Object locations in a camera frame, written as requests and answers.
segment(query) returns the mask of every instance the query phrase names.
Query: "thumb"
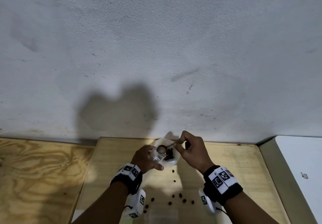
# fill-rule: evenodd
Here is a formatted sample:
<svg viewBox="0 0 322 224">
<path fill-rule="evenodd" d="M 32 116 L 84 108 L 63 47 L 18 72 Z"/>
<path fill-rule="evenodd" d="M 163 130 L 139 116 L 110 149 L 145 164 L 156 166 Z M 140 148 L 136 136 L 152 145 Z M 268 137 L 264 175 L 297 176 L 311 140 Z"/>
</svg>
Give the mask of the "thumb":
<svg viewBox="0 0 322 224">
<path fill-rule="evenodd" d="M 174 147 L 181 154 L 182 158 L 184 158 L 184 156 L 186 154 L 186 150 L 178 143 L 175 143 Z"/>
<path fill-rule="evenodd" d="M 152 168 L 156 170 L 163 170 L 164 166 L 153 161 Z"/>
</svg>

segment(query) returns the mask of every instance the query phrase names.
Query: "cable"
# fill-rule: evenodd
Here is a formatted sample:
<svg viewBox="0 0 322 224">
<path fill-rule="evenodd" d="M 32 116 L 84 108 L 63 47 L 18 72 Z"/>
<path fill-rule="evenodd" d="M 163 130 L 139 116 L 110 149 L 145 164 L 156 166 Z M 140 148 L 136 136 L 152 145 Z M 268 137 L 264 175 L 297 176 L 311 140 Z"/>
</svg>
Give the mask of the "cable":
<svg viewBox="0 0 322 224">
<path fill-rule="evenodd" d="M 132 207 L 132 206 L 129 206 L 129 205 L 124 206 L 124 209 L 125 209 L 126 207 L 129 207 L 130 209 L 133 209 L 133 207 Z"/>
<path fill-rule="evenodd" d="M 228 215 L 224 210 L 222 210 L 222 209 L 220 209 L 220 208 L 218 208 L 218 207 L 216 207 L 216 210 L 220 210 L 220 211 L 222 211 L 223 213 L 225 213 L 226 215 Z"/>
</svg>

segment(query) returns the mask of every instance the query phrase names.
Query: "hand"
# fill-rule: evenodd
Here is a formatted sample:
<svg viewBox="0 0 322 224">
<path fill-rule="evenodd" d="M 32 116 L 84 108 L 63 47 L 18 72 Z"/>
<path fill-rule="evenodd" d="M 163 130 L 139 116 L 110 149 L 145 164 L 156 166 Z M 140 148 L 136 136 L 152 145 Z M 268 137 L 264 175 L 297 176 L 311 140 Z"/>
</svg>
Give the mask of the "hand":
<svg viewBox="0 0 322 224">
<path fill-rule="evenodd" d="M 155 146 L 144 145 L 138 151 L 135 152 L 131 164 L 137 165 L 142 174 L 147 173 L 151 169 L 163 170 L 164 167 L 149 159 L 149 150 L 154 149 Z"/>
<path fill-rule="evenodd" d="M 187 131 L 183 131 L 179 141 L 187 141 L 185 143 L 186 149 L 177 143 L 174 144 L 175 149 L 191 167 L 197 169 L 201 174 L 204 174 L 206 170 L 215 165 L 211 161 L 201 137 L 196 137 Z"/>
</svg>

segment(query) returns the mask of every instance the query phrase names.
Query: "wood grain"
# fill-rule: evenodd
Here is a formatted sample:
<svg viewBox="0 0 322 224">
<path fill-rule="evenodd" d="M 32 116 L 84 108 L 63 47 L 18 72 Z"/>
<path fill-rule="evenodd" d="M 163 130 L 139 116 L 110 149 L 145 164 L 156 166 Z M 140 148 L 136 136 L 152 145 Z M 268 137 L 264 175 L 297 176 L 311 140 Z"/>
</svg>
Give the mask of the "wood grain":
<svg viewBox="0 0 322 224">
<path fill-rule="evenodd" d="M 0 138 L 0 223 L 68 223 L 93 150 Z"/>
<path fill-rule="evenodd" d="M 115 172 L 131 161 L 135 151 L 152 142 L 144 139 L 100 138 L 76 209 L 87 209 L 109 186 Z M 216 164 L 226 166 L 256 203 L 280 224 L 289 223 L 257 146 L 213 142 L 205 144 L 211 159 Z M 214 218 L 206 213 L 198 194 L 203 183 L 200 173 L 183 159 L 164 171 L 148 172 L 141 186 L 147 193 L 145 204 L 149 208 L 146 214 L 134 219 L 133 223 L 231 223 L 225 214 Z"/>
</svg>

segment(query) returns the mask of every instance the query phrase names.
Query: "wrist band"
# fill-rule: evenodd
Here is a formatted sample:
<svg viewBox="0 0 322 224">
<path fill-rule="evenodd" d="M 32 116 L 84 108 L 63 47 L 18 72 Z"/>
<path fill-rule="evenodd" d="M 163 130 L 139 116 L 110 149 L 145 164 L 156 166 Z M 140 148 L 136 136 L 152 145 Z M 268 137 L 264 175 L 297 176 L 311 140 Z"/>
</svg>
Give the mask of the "wrist band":
<svg viewBox="0 0 322 224">
<path fill-rule="evenodd" d="M 234 175 L 222 166 L 212 166 L 203 175 L 205 180 L 204 193 L 211 201 L 218 201 L 221 205 L 242 192 L 243 188 L 238 184 Z"/>
<path fill-rule="evenodd" d="M 142 172 L 137 165 L 128 163 L 118 170 L 110 185 L 116 181 L 123 182 L 127 186 L 128 194 L 134 195 L 141 185 Z"/>
</svg>

